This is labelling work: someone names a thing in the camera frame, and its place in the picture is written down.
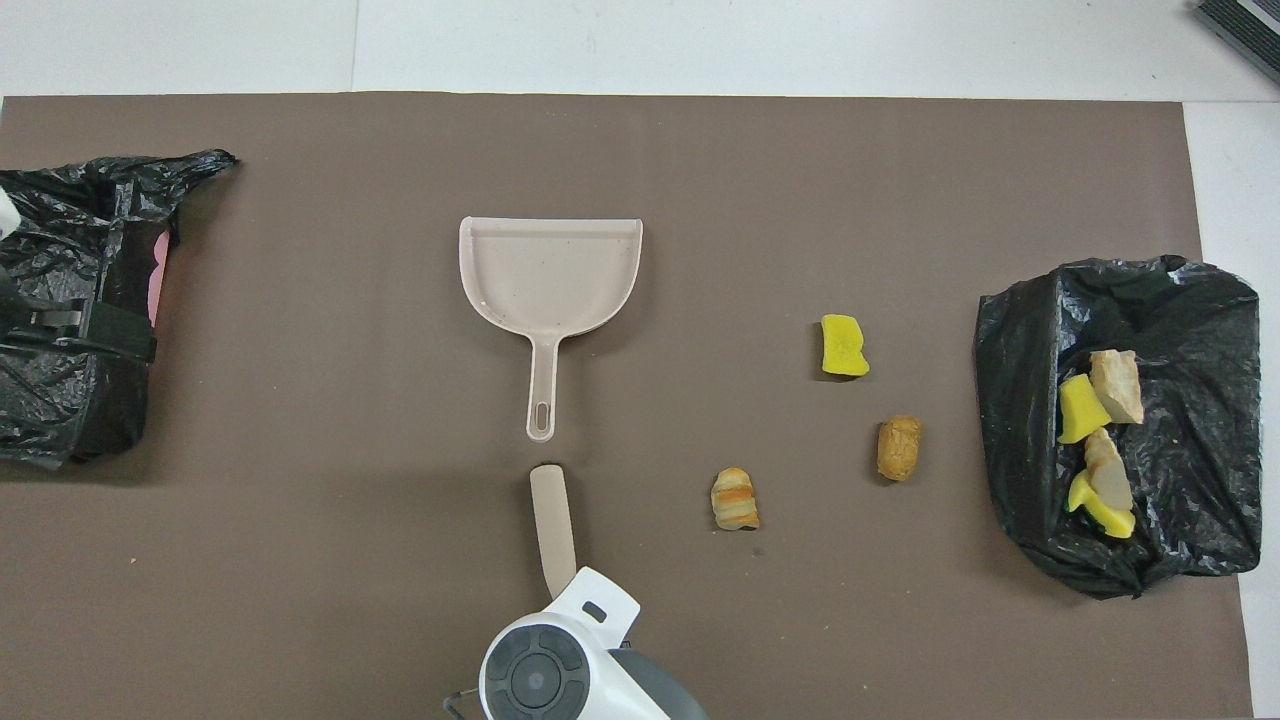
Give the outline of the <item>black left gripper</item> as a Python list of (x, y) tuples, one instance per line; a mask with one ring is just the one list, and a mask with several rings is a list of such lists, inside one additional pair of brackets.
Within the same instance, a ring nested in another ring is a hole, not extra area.
[(77, 346), (90, 352), (151, 364), (157, 341), (146, 316), (102, 301), (36, 307), (24, 299), (1, 301), (3, 348), (54, 351)]

